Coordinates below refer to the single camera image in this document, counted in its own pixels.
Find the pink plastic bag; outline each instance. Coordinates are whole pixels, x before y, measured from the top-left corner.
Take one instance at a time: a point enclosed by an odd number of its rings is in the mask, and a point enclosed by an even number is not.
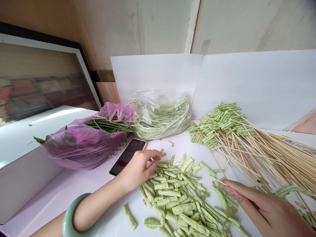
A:
[[[115,113],[121,120],[131,120],[134,109],[122,104],[106,102],[97,115],[112,120]],[[74,170],[92,170],[102,164],[109,153],[119,151],[125,142],[125,133],[117,131],[108,133],[83,124],[96,116],[76,119],[72,123],[50,135],[42,147],[58,165]]]

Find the phone screen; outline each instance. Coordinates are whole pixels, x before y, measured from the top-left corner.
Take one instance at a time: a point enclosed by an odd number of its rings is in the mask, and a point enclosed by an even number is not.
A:
[[[115,165],[110,170],[110,174],[117,176],[132,159],[134,153],[138,150],[143,150],[145,144],[146,142],[144,141],[132,139],[127,148],[125,148],[125,150],[115,163]]]

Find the fingernail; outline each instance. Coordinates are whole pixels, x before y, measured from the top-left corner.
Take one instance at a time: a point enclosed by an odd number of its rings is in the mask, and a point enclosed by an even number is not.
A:
[[[224,186],[222,187],[226,192],[230,193],[230,194],[234,194],[234,190],[232,190],[230,187],[228,186]]]

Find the bundle of skewers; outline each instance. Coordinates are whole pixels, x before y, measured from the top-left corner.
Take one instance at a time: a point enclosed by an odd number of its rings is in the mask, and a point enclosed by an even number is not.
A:
[[[297,185],[316,194],[316,159],[275,134],[260,130],[240,111],[236,103],[221,103],[200,118],[199,124],[192,123],[187,128],[191,141],[206,144],[212,155],[213,152],[224,155],[227,164],[238,167],[264,192],[272,194],[278,184]],[[316,220],[299,192],[298,195]]]

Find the jade bangle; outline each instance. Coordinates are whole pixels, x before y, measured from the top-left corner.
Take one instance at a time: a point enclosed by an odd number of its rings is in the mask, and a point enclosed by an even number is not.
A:
[[[88,229],[86,232],[79,233],[75,230],[72,224],[72,217],[73,212],[75,211],[77,205],[87,196],[89,196],[91,193],[83,194],[79,197],[77,197],[72,204],[69,206],[68,210],[65,213],[64,220],[63,220],[63,237],[88,237],[92,236],[93,232],[97,228],[99,224],[99,220],[95,222],[95,224]]]

